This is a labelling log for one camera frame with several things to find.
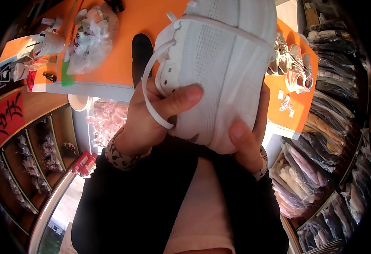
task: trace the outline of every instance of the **fingernail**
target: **fingernail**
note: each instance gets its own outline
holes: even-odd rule
[[[185,95],[187,96],[189,102],[193,102],[194,100],[198,99],[200,97],[200,94],[201,90],[196,86],[188,87],[185,90]]]
[[[235,124],[232,127],[231,132],[232,132],[232,136],[235,139],[240,139],[244,135],[244,133],[245,133],[245,128],[241,124]]]

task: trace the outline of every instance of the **sneaker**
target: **sneaker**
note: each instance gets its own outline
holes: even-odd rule
[[[286,40],[284,39],[284,35],[278,31],[275,39],[277,44],[279,45],[277,62],[278,62],[278,74],[281,76],[287,74],[288,72],[288,64],[290,61],[290,57],[288,46]]]
[[[297,94],[310,92],[304,86],[304,63],[302,61],[301,48],[297,44],[290,45],[290,61],[288,73],[285,76],[285,83],[290,92]]]
[[[274,43],[274,51],[275,51],[275,58],[274,60],[270,61],[270,64],[269,64],[269,69],[271,71],[271,73],[269,73],[269,71],[267,70],[267,73],[270,74],[270,75],[275,75],[275,76],[279,76],[278,74],[278,60],[279,60],[279,44],[277,41],[275,41]]]
[[[132,40],[132,79],[135,88],[140,83],[143,71],[152,55],[153,44],[149,37],[144,33],[135,35]]]
[[[306,88],[311,89],[314,83],[313,83],[310,55],[307,53],[304,53],[302,55],[302,62],[304,64],[304,74],[305,74],[304,85]]]
[[[274,1],[192,0],[181,18],[172,13],[168,17],[172,23],[156,38],[144,75],[158,60],[155,83],[163,96],[195,83],[204,95],[195,107],[179,114],[173,126],[152,107],[143,79],[146,106],[170,135],[218,154],[234,153],[229,127],[239,118],[253,129],[263,74],[275,57]]]

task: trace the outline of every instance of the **black jacket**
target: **black jacket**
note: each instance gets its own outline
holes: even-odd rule
[[[287,253],[268,173],[256,181],[232,157],[170,136],[131,171],[114,168],[102,151],[73,221],[77,252],[163,253],[198,157],[210,159],[218,174],[236,253]]]

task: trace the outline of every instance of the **hand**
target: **hand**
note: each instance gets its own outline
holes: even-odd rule
[[[164,97],[156,88],[154,78],[147,81],[147,95],[154,109],[166,121],[174,115],[194,107],[202,98],[203,90],[192,84]],[[167,129],[156,122],[146,108],[140,82],[129,103],[128,116],[124,130],[115,139],[119,152],[127,156],[142,155],[154,145],[160,144],[167,134]]]
[[[270,89],[263,83],[253,131],[240,120],[233,122],[229,128],[230,140],[238,150],[238,152],[234,154],[234,157],[241,166],[252,174],[257,173],[263,166],[260,146],[266,131],[269,100]]]

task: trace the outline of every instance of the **red sign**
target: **red sign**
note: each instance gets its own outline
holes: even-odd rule
[[[0,100],[0,145],[25,125],[21,92]]]

